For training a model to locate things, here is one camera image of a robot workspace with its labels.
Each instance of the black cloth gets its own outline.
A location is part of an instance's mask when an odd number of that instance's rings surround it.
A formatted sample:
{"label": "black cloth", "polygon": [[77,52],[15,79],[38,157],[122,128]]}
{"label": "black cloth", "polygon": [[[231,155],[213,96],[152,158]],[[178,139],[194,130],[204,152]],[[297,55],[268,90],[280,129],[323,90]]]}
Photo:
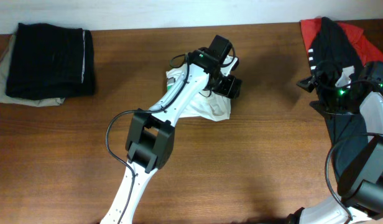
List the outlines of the black cloth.
{"label": "black cloth", "polygon": [[19,24],[6,95],[29,100],[93,95],[93,42],[83,29],[49,24]]}
{"label": "black cloth", "polygon": [[[336,62],[340,69],[354,66],[355,73],[350,76],[352,82],[358,79],[359,74],[363,70],[363,64],[354,47],[349,42],[348,37],[342,28],[329,18],[324,17],[321,19],[321,30],[317,33],[310,48],[313,49],[313,61],[310,61],[310,66],[318,66],[325,60]],[[334,78],[334,80],[339,78],[337,77],[339,74],[336,74],[336,68],[331,64],[320,69],[328,77]],[[351,88],[359,90],[358,86],[351,86]],[[338,94],[336,91],[326,90],[320,86],[316,90],[320,102],[329,108],[342,105],[340,108],[344,108],[346,111],[358,111],[359,109],[359,104],[356,102],[360,99],[357,98],[358,94],[354,94],[353,91],[350,91],[343,98],[339,98],[336,97],[336,94]],[[351,116],[333,115],[331,119],[326,119],[325,121],[333,144],[346,136],[367,132],[364,118],[360,114]],[[333,156],[337,180],[367,143],[368,140],[365,136],[350,139],[337,147]]]}

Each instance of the table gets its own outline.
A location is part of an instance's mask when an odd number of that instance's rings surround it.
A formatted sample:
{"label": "table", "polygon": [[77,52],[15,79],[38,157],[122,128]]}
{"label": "table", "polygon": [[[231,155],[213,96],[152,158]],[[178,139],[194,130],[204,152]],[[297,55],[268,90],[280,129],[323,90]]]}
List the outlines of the table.
{"label": "table", "polygon": [[[349,23],[383,51],[383,20]],[[0,223],[101,220],[125,170],[104,146],[109,121],[153,105],[166,91],[169,59],[209,46],[216,34],[240,59],[231,119],[179,120],[171,158],[147,186],[135,223],[276,219],[330,196],[325,122],[308,105],[316,95],[295,85],[310,74],[299,23],[92,33],[95,96],[47,108],[0,104]],[[0,35],[0,55],[8,40]],[[111,132],[123,158],[130,121]]]}

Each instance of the folded black cloth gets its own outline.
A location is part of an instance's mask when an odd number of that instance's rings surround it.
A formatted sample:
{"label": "folded black cloth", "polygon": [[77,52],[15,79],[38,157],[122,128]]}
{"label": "folded black cloth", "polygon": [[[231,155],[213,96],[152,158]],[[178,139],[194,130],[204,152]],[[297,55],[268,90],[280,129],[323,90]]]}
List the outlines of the folded black cloth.
{"label": "folded black cloth", "polygon": [[6,95],[29,100],[93,95],[92,35],[49,24],[19,24]]}

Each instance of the red cloth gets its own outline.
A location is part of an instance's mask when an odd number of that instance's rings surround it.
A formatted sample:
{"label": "red cloth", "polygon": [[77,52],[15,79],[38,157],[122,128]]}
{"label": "red cloth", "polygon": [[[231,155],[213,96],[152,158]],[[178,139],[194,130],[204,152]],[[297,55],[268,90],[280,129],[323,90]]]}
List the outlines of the red cloth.
{"label": "red cloth", "polygon": [[[364,30],[362,28],[342,22],[337,23],[345,32],[349,42],[358,53],[363,66],[365,66],[367,62],[383,62],[383,53],[366,39],[366,36],[363,35]],[[320,29],[320,18],[301,21],[301,31],[303,41],[305,43],[306,53],[308,53],[311,43],[316,38],[316,35],[319,33]]]}

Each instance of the folded clothing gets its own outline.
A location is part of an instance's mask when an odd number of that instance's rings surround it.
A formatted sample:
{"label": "folded clothing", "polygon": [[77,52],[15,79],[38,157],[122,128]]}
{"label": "folded clothing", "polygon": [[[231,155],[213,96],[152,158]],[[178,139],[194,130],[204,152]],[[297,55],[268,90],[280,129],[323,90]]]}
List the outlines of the folded clothing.
{"label": "folded clothing", "polygon": [[6,80],[9,75],[9,66],[11,64],[13,46],[15,44],[16,35],[13,35],[9,41],[9,46],[0,59],[0,103],[14,103],[27,106],[59,106],[64,98],[49,98],[43,100],[26,100],[20,98],[12,98],[5,95]]}
{"label": "folded clothing", "polygon": [[29,100],[93,95],[93,43],[88,30],[19,24],[6,95]]}

